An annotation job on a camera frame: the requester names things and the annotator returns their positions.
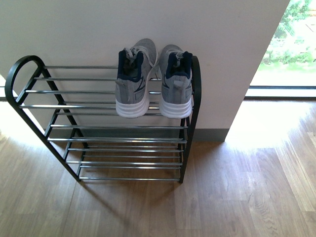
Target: shoe laces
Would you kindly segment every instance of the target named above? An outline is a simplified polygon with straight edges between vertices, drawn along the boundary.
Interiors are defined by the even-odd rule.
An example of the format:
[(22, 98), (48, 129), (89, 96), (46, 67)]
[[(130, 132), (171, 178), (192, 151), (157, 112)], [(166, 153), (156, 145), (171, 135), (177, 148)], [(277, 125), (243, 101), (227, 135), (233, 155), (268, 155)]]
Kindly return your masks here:
[(149, 58), (149, 52), (148, 52), (148, 50), (145, 47), (143, 47), (143, 46), (134, 46), (132, 48), (125, 48), (124, 50), (127, 53), (126, 57), (129, 60), (129, 65), (130, 66), (135, 61), (138, 52), (143, 52), (147, 56), (150, 66), (154, 67), (154, 65), (152, 64), (152, 62), (151, 62), (151, 60)]
[(176, 49), (169, 49), (166, 52), (168, 55), (170, 55), (171, 53), (176, 53), (176, 58), (177, 58), (177, 62), (176, 64), (173, 65), (173, 67), (178, 68), (180, 66), (180, 60), (183, 58), (183, 53), (184, 51), (180, 51), (180, 50), (176, 50)]

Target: shelf rail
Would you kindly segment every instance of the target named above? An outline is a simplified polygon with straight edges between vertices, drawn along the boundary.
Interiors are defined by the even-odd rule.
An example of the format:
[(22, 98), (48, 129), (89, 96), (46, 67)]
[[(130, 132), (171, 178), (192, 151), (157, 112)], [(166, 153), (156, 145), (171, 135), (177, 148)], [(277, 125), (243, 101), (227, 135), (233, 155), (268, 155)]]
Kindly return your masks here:
[[(30, 77), (18, 97), (13, 96), (14, 83), (21, 68), (28, 63), (35, 63), (37, 68)], [(189, 159), (194, 130), (197, 123), (201, 102), (201, 75), (199, 62), (196, 56), (192, 58), (192, 86), (194, 107), (191, 116), (180, 119), (179, 126), (137, 126), (137, 125), (83, 125), (77, 123), (76, 116), (117, 116), (115, 112), (115, 99), (112, 101), (80, 101), (65, 100), (63, 95), (114, 95), (108, 90), (59, 90), (56, 83), (82, 81), (96, 81), (111, 83), (116, 78), (68, 78), (52, 77), (48, 70), (117, 70), (117, 66), (46, 66), (37, 56), (25, 56), (18, 60), (9, 71), (5, 95), (9, 104), (27, 123), (32, 131), (48, 147), (52, 154), (79, 182), (81, 180), (164, 180), (183, 182), (185, 170)], [(156, 75), (150, 81), (161, 82)], [(49, 89), (33, 89), (37, 83), (46, 83)], [(160, 95), (160, 91), (149, 91), (152, 96)], [(28, 96), (47, 95), (56, 99), (55, 104), (25, 104)], [(145, 116), (161, 116), (155, 111), (159, 110), (159, 102), (151, 101), (149, 111)], [(50, 110), (53, 115), (46, 124), (44, 133), (28, 117), (25, 110)], [(57, 123), (58, 118), (67, 118), (69, 124)], [(87, 132), (99, 132), (102, 136), (89, 136)], [(109, 136), (108, 131), (129, 131), (134, 136)], [(176, 137), (157, 136), (142, 137), (141, 133), (154, 133), (164, 131), (178, 132)], [(57, 136), (58, 132), (70, 132), (66, 137)], [(55, 149), (54, 144), (65, 144), (63, 154)], [(159, 171), (168, 177), (116, 177), (110, 176), (110, 171), (105, 171), (102, 176), (95, 176), (98, 170), (148, 170)]]

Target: sunlight on floor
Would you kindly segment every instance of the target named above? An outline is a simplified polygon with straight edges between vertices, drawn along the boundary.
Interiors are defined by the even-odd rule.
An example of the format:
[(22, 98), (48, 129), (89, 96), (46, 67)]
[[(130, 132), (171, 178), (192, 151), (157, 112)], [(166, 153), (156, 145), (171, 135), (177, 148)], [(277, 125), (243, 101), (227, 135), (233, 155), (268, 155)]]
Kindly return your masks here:
[(273, 147), (300, 126), (311, 105), (291, 101), (244, 101), (235, 117), (226, 142), (231, 146)]

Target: curved rack end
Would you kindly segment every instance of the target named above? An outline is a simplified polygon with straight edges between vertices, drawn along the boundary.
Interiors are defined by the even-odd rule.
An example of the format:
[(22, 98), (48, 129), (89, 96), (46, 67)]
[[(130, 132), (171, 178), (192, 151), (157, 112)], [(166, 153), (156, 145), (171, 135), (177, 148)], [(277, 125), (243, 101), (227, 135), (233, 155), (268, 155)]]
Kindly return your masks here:
[(44, 69), (44, 62), (35, 55), (29, 55), (29, 56), (25, 56), (20, 58), (18, 61), (16, 61), (16, 63), (11, 67), (8, 76), (6, 78), (6, 82), (5, 82), (5, 87), (4, 87), (4, 91), (5, 91), (5, 97), (7, 99), (7, 101), (9, 102), (9, 104), (15, 104), (16, 101), (14, 99), (13, 96), (13, 85), (14, 85), (14, 81), (16, 76), (18, 75), (20, 69), (27, 63), (29, 62), (35, 62), (38, 66), (36, 71), (42, 71)]

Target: grass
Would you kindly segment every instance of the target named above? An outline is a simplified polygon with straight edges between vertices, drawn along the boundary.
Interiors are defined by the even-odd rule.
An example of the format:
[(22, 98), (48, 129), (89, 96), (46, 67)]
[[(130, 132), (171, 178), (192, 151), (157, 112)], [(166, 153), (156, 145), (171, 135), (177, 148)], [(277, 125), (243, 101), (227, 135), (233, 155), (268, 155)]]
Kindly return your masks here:
[(316, 62), (314, 63), (289, 63), (283, 64), (280, 62), (260, 64), (258, 71), (291, 71), (300, 73), (316, 73)]

